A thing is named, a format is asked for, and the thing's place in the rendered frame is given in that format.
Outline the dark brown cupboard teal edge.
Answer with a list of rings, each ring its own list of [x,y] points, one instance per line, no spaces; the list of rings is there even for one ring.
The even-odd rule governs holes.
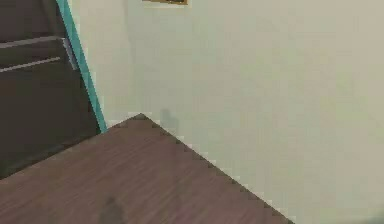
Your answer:
[[[0,0],[0,179],[105,130],[69,0]]]

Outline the gold framed wall picture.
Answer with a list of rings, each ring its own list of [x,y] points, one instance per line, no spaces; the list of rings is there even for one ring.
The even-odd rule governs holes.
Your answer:
[[[142,0],[156,3],[176,4],[176,5],[188,5],[188,0]]]

